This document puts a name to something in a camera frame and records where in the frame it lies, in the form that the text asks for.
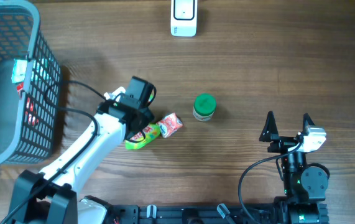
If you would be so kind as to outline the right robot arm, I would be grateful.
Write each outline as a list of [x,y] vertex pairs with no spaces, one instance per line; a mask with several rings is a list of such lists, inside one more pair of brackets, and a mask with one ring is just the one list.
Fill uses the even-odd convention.
[[264,223],[328,223],[328,212],[322,201],[330,178],[329,170],[318,163],[309,164],[306,155],[320,149],[326,131],[316,126],[309,114],[303,115],[303,129],[295,137],[281,136],[274,113],[269,111],[259,141],[268,142],[267,151],[280,154],[277,170],[284,183],[283,197],[274,198]]

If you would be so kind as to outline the red white small carton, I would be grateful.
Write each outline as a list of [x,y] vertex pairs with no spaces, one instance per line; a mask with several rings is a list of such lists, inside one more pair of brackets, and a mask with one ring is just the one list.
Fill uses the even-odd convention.
[[183,123],[175,113],[166,115],[163,119],[157,122],[163,138],[168,138],[177,130],[183,127]]

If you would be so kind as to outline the green lid jar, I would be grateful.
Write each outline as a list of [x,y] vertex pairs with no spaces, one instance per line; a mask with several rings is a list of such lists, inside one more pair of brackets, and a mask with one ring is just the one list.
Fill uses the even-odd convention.
[[198,121],[209,121],[216,110],[216,100],[211,94],[203,93],[195,98],[193,115]]

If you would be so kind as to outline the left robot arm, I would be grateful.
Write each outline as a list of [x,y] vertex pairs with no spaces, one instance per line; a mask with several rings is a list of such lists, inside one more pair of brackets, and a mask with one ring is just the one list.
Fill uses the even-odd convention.
[[90,125],[55,161],[38,174],[25,170],[16,180],[3,223],[116,223],[113,206],[96,197],[78,200],[86,181],[118,145],[154,119],[149,105],[156,87],[132,77],[99,104]]

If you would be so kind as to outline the Haribo gummy candy bag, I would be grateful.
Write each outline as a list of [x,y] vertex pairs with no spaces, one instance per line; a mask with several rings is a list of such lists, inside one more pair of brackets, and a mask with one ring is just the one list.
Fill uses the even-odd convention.
[[125,140],[125,148],[127,150],[138,150],[152,142],[160,135],[160,128],[157,124],[149,124],[142,131]]

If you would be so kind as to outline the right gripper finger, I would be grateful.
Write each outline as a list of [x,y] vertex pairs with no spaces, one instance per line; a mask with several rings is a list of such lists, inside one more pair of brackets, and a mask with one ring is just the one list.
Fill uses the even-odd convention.
[[308,113],[305,113],[303,115],[303,130],[308,131],[310,128],[313,128],[314,126],[315,124],[310,118],[310,115]]
[[279,140],[279,132],[273,111],[267,113],[264,128],[259,136],[260,142],[273,142]]

